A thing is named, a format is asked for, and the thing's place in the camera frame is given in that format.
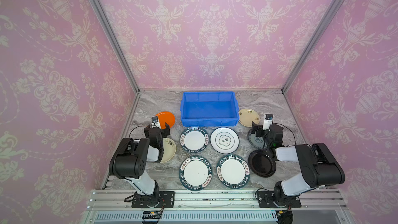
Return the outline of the teal blue floral plate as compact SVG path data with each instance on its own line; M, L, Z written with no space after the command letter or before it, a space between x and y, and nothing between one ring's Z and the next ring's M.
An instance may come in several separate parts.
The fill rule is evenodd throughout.
M264 144L264 138L263 137L257 137L256 134L252 133L251 131L248 132L247 134L248 141L249 143L254 146L257 149L264 149L265 144Z

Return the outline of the black plate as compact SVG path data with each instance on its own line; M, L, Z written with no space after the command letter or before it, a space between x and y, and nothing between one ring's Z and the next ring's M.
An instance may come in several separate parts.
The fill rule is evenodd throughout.
M256 175L268 178L276 172L276 162L268 155L265 150L254 150L248 157L248 164Z

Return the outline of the cream plate with small motifs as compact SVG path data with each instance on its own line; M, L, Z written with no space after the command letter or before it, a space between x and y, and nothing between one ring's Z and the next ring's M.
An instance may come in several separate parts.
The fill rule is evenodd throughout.
M260 116L259 114L249 108L244 108L239 110L239 123L245 127L252 127L252 123L259 124Z

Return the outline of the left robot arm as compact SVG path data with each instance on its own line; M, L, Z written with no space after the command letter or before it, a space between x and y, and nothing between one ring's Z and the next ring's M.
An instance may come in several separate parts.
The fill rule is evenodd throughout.
M109 174L132 185L136 192L124 199L132 208L163 208L166 203L158 183L146 171L147 163L159 163L163 159L163 139L170 135L170 126L160 128L150 124L144 128L145 137L140 140L123 138L109 163Z

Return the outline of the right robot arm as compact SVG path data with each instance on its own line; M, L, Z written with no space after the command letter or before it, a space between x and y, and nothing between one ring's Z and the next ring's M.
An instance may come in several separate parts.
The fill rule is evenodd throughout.
M258 201L272 201L277 207L300 207L299 196L320 186L334 186L345 182L345 173L324 143L283 144L283 127L251 124L250 141L260 141L262 147L251 152L249 167L256 175L268 178L275 174L276 163L297 162L300 172L289 179L278 181L271 196L256 195Z

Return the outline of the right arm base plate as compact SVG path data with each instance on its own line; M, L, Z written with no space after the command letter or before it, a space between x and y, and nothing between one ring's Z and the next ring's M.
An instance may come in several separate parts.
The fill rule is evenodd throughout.
M283 193L260 189L255 192L260 208L301 208L299 196L285 196Z

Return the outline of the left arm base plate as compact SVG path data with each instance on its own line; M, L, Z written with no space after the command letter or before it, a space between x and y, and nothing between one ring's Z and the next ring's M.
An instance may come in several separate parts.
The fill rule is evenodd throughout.
M160 191L150 196L134 194L131 202L132 208L173 208L175 200L174 191Z

